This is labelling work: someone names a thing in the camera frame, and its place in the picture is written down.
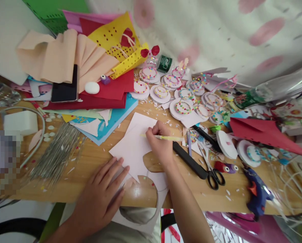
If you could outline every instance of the pink polka dot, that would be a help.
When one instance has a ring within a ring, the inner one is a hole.
[[[268,70],[271,70],[275,67],[277,67],[279,64],[283,62],[284,57],[283,56],[274,56],[266,61],[263,61],[261,64],[259,64],[256,68],[257,72],[266,72]]]
[[[244,14],[251,13],[265,1],[266,0],[239,0],[239,12]]]
[[[133,15],[140,28],[150,27],[154,18],[154,6],[151,0],[135,0]]]
[[[260,46],[273,38],[285,25],[284,18],[276,18],[261,26],[257,32],[249,38],[252,46]]]
[[[178,61],[183,61],[186,57],[188,58],[188,64],[187,66],[192,66],[196,60],[198,59],[200,53],[200,47],[198,44],[198,41],[194,41],[193,44],[191,44],[186,49],[182,50],[178,55]]]

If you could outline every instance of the left hand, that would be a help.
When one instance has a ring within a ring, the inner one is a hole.
[[[108,225],[121,205],[124,189],[121,189],[111,205],[110,201],[130,168],[125,167],[123,172],[110,183],[124,160],[120,158],[117,163],[116,161],[117,158],[113,157],[93,174],[79,197],[73,214],[65,222],[80,234],[82,239]]]

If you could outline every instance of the pencil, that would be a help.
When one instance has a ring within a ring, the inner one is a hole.
[[[162,139],[162,140],[168,140],[168,141],[183,141],[184,138],[183,137],[172,137],[172,136],[160,136],[160,135],[154,135],[157,139]]]

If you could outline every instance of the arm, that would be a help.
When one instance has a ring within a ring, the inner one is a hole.
[[[207,220],[173,159],[172,142],[155,138],[157,134],[170,136],[171,133],[158,121],[148,129],[146,136],[167,175],[176,222],[184,242],[214,243]]]
[[[100,170],[94,172],[79,197],[72,215],[46,241],[47,243],[81,242],[110,223],[119,209],[125,193],[122,189],[114,202],[110,203],[129,171],[129,166],[127,166],[111,182],[122,163],[122,158],[117,161],[117,158],[114,157]]]

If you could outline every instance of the silver wire bundle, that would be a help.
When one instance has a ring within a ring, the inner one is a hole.
[[[74,126],[63,122],[53,141],[31,171],[29,180],[48,179],[51,186],[57,183],[79,143],[81,133]]]

